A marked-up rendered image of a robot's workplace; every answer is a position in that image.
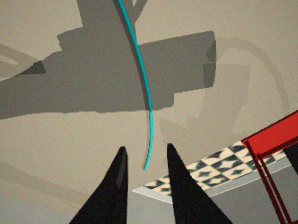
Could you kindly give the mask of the teal cable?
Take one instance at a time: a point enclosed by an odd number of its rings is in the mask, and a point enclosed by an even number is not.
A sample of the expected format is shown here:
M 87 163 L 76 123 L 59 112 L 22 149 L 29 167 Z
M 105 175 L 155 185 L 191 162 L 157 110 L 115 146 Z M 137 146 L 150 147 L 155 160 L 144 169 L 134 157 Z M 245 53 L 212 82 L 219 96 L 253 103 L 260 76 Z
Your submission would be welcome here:
M 141 54 L 140 54 L 140 50 L 139 50 L 139 47 L 138 47 L 138 44 L 137 44 L 137 41 L 136 41 L 136 38 L 135 38 L 135 35 L 134 35 L 134 32 L 133 32 L 131 23 L 129 21 L 129 18 L 128 18 L 128 15 L 126 13 L 125 7 L 122 3 L 122 0 L 117 0 L 117 2 L 119 4 L 119 7 L 120 7 L 121 12 L 123 14 L 123 17 L 124 17 L 125 22 L 127 24 L 129 33 L 131 35 L 131 38 L 132 38 L 132 41 L 133 41 L 133 44 L 134 44 L 134 47 L 135 47 L 135 50 L 136 50 L 136 53 L 137 53 L 137 57 L 138 57 L 139 64 L 140 64 L 140 67 L 141 67 L 141 71 L 142 71 L 142 75 L 143 75 L 143 79 L 144 79 L 144 83 L 145 83 L 145 88 L 146 88 L 146 93 L 147 93 L 149 114 L 150 114 L 150 146 L 149 146 L 147 161 L 146 161 L 146 164 L 145 164 L 145 167 L 144 167 L 144 170 L 146 170 L 146 167 L 147 167 L 147 164 L 148 164 L 148 161 L 149 161 L 149 158 L 150 158 L 150 153 L 151 153 L 151 148 L 152 148 L 152 139 L 153 139 L 153 116 L 152 116 L 152 106 L 151 106 L 150 92 L 149 92 L 149 87 L 148 87 L 148 82 L 147 82 L 147 77 L 146 77 L 142 57 L 141 57 Z

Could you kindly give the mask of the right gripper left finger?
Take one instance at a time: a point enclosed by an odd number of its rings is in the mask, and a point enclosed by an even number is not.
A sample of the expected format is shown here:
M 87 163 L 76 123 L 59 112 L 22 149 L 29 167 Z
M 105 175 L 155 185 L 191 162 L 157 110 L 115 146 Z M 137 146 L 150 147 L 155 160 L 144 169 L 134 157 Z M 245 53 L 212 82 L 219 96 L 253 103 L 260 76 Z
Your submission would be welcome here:
M 122 146 L 100 185 L 69 224 L 127 224 L 127 201 L 128 155 Z

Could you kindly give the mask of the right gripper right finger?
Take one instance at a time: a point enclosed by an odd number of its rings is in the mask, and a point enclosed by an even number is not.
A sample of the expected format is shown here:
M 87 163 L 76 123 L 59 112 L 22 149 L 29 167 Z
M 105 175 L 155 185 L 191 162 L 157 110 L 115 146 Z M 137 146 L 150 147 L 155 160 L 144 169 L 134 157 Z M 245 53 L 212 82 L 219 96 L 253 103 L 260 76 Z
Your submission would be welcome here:
M 175 224 L 233 224 L 192 178 L 171 143 L 167 161 Z

